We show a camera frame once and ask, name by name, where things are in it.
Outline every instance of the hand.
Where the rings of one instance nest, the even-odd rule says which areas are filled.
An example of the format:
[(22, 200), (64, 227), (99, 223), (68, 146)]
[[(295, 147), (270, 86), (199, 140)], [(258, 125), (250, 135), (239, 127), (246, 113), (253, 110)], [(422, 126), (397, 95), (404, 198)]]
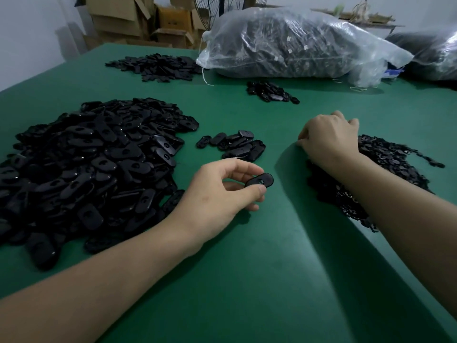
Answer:
[(341, 160), (360, 154), (358, 130), (359, 120), (346, 121), (340, 111), (318, 115), (306, 123), (297, 145), (306, 151), (312, 162), (331, 174)]
[[(194, 175), (189, 188), (169, 218), (174, 225), (185, 226), (188, 236), (200, 247), (217, 236), (243, 208), (259, 209), (265, 185), (244, 185), (254, 176), (264, 173), (255, 164), (240, 159), (224, 159), (203, 165)], [(231, 178), (238, 182), (223, 182)]]

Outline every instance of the clear plastic bag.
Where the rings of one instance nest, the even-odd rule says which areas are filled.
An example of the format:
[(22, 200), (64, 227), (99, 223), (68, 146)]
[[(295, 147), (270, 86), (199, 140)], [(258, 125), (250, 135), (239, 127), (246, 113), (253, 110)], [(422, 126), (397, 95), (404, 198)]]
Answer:
[(406, 70), (426, 80), (457, 80), (457, 24), (398, 32), (386, 40), (414, 54)]
[(413, 55), (348, 22), (290, 7), (231, 11), (203, 34), (203, 68), (236, 78), (330, 77), (352, 72), (361, 87), (379, 84), (387, 62), (397, 67)]

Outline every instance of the white wall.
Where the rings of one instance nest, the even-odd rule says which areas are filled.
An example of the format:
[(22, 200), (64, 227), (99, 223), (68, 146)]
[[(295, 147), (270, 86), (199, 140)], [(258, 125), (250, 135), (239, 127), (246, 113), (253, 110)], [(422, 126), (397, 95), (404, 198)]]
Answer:
[[(86, 51), (82, 34), (93, 35), (90, 16), (76, 0), (0, 0), (0, 91)], [(368, 0), (372, 12), (394, 15), (415, 30), (457, 22), (457, 0)], [(169, 0), (155, 0), (169, 5)], [(272, 5), (351, 10), (360, 0), (268, 0)], [(386, 36), (388, 31), (377, 31)]]

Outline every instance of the table in background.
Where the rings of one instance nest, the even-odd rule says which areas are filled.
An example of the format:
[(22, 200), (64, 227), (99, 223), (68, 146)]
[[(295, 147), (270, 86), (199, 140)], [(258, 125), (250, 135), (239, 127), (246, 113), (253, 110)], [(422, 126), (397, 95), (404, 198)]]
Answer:
[[(102, 342), (457, 342), (457, 323), (419, 284), (380, 233), (354, 226), (307, 187), (305, 155), (293, 145), (309, 118), (341, 110), (361, 133), (407, 144), (446, 164), (410, 163), (436, 194), (457, 203), (457, 93), (396, 80), (354, 92), (331, 80), (275, 79), (300, 99), (265, 103), (245, 80), (206, 73), (192, 82), (141, 81), (107, 68), (124, 56), (194, 51), (103, 45), (0, 93), (1, 154), (29, 125), (48, 123), (84, 101), (154, 97), (177, 103), (200, 123), (180, 134), (174, 179), (186, 188), (221, 152), (196, 149), (203, 135), (254, 132), (266, 151), (256, 162), (275, 178), (260, 212), (240, 213), (219, 237), (185, 260), (133, 306)], [(34, 268), (23, 247), (0, 247), (0, 297), (89, 257), (69, 242), (52, 271)]]

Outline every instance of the forearm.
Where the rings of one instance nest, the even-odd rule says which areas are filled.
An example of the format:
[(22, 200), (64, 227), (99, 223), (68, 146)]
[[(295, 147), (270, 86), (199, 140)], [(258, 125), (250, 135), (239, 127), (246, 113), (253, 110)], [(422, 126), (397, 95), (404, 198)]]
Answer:
[(97, 340), (195, 247), (168, 219), (0, 302), (5, 342)]
[(457, 316), (457, 207), (360, 155), (331, 173), (367, 211), (397, 254)]

